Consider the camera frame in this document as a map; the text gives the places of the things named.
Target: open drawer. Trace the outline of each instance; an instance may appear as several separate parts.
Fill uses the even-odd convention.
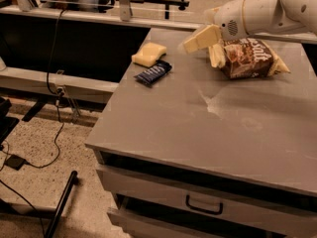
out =
[[[137,166],[134,160],[113,158],[115,160],[110,158],[105,165],[97,167],[104,189],[113,193],[291,237],[312,237],[317,234],[317,213],[314,208],[310,211],[307,205],[303,203],[304,206],[300,207],[296,201],[304,200],[304,196],[298,195],[300,198],[296,199],[288,195],[288,198],[280,199],[293,201],[293,205],[290,202],[289,205],[281,204],[276,201],[280,194],[269,189],[267,192],[264,187],[243,187],[245,194],[242,194],[240,184],[232,189],[236,186],[235,181],[226,181],[226,186],[221,187],[215,180],[213,184],[210,180],[206,182],[209,178],[205,175],[196,177],[183,171],[180,179],[179,174],[175,170],[172,173],[170,167],[159,167],[158,171],[156,164],[151,164],[147,169]],[[195,183],[192,178],[204,179],[204,182]],[[258,198],[255,189],[262,198]]]
[[[267,232],[175,208],[125,197],[119,210],[109,208],[112,224],[136,238],[266,238]],[[269,233],[271,238],[283,237]]]

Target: black handle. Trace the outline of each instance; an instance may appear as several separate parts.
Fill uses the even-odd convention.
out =
[[[201,209],[195,206],[190,205],[189,203],[189,194],[186,196],[186,205],[188,208],[192,209],[192,210],[196,210],[196,211],[200,211],[203,213],[207,213],[207,214],[211,214],[211,215],[220,215],[224,209],[224,205],[222,202],[219,203],[219,210],[218,211],[212,211],[212,210],[206,210],[206,209]]]

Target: brown chip bag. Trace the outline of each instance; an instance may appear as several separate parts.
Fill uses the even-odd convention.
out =
[[[244,38],[209,47],[211,65],[230,78],[266,77],[290,72],[282,59],[263,41]]]

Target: floor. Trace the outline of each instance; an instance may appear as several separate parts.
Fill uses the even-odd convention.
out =
[[[211,0],[190,1],[192,7],[188,8],[188,11],[191,16],[190,13],[188,15],[190,18],[199,18],[202,8],[206,8],[206,1],[209,3]],[[214,3],[210,6],[221,4],[226,0],[213,1]],[[151,7],[155,5],[149,6],[151,9],[149,11],[152,12],[161,8]],[[171,14],[172,19],[177,17],[181,19],[177,13],[176,11]],[[52,103],[45,105],[30,122],[24,122],[21,119],[34,105],[35,99],[23,95],[10,95],[5,91],[0,91],[0,96],[11,100],[12,107],[9,115],[20,119],[7,141],[3,143],[4,152],[9,151],[9,154],[18,155],[36,166],[42,166],[53,160],[58,153],[53,141],[61,126],[55,106]],[[60,156],[56,162],[43,169],[23,165],[19,171],[5,166],[0,172],[0,179],[21,193],[34,206],[55,207],[70,173],[78,171],[79,184],[69,197],[54,237],[130,237],[120,228],[112,225],[108,219],[107,208],[115,206],[115,203],[111,193],[103,189],[97,177],[96,160],[92,150],[84,146],[85,139],[97,121],[100,110],[81,109],[81,116],[75,122],[72,120],[70,108],[62,107],[59,111],[60,121],[64,123],[64,126],[56,140],[60,147]],[[0,169],[5,158],[6,155],[1,152]],[[1,184],[0,197],[9,202],[26,203],[20,196]],[[43,237],[39,218],[0,214],[0,226],[0,238]]]

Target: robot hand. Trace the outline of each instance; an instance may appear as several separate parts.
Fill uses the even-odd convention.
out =
[[[205,11],[205,16],[221,27],[225,40],[260,32],[317,33],[317,0],[234,0]]]

